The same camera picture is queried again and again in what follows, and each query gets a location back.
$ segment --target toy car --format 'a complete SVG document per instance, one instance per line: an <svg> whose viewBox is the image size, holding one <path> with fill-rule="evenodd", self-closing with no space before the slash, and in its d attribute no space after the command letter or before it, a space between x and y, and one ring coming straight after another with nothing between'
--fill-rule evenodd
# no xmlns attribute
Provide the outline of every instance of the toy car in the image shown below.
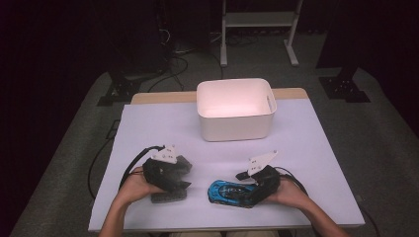
<svg viewBox="0 0 419 237"><path fill-rule="evenodd" d="M209 186L209 201L212 203L251 208L254 203L248 198L256 185L235 184L217 180Z"/></svg>

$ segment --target table surface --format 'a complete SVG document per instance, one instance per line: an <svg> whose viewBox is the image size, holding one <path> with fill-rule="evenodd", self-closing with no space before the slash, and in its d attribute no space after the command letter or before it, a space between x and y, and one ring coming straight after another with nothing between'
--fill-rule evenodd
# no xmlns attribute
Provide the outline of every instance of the table surface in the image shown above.
<svg viewBox="0 0 419 237"><path fill-rule="evenodd" d="M207 190L215 180L235 180L251 157L278 150L274 167L290 170L339 225L359 226L364 218L333 154L307 94L302 89L273 89L278 110L272 131L263 139L207 142L200 134L196 92L137 94L124 108L108 167L92 210L89 231L102 227L119 182L132 159L144 148L174 144L192 164L183 180L188 197L151 203L147 197L126 213L125 230L189 231L309 227L297 209L262 202L253 208L210 203Z"/></svg>

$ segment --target white tag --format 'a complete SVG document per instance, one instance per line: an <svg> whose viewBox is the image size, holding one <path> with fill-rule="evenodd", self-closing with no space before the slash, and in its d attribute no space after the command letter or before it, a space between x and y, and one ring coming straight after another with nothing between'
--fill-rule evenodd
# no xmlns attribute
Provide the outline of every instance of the white tag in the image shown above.
<svg viewBox="0 0 419 237"><path fill-rule="evenodd" d="M178 162L178 159L176 159L176 157L177 155L176 155L175 146L171 145L171 146L165 146L163 150L157 152L151 158L153 160L176 164L176 162Z"/></svg>
<svg viewBox="0 0 419 237"><path fill-rule="evenodd" d="M250 158L249 169L247 170L247 174L249 176L252 176L258 173L259 171L263 170L269 164L269 162L271 162L272 159L274 159L274 157L277 154L278 151L274 150L273 152Z"/></svg>

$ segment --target human arm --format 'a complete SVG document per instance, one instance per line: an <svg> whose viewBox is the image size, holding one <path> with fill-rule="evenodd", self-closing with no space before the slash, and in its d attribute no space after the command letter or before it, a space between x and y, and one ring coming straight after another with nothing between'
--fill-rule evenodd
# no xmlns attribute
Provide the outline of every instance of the human arm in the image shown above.
<svg viewBox="0 0 419 237"><path fill-rule="evenodd" d="M135 168L112 201L99 237L122 236L128 207L150 194L161 192L159 188L147 183L142 175L142 167Z"/></svg>
<svg viewBox="0 0 419 237"><path fill-rule="evenodd" d="M288 178L281 178L279 189L276 193L270 195L267 200L298 208L322 237L350 236Z"/></svg>

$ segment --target white shelf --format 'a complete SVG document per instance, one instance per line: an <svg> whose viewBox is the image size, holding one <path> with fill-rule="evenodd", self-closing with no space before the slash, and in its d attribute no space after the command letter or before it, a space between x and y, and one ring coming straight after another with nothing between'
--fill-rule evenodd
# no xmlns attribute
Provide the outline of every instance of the white shelf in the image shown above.
<svg viewBox="0 0 419 237"><path fill-rule="evenodd" d="M290 27L293 12L226 13L226 27Z"/></svg>

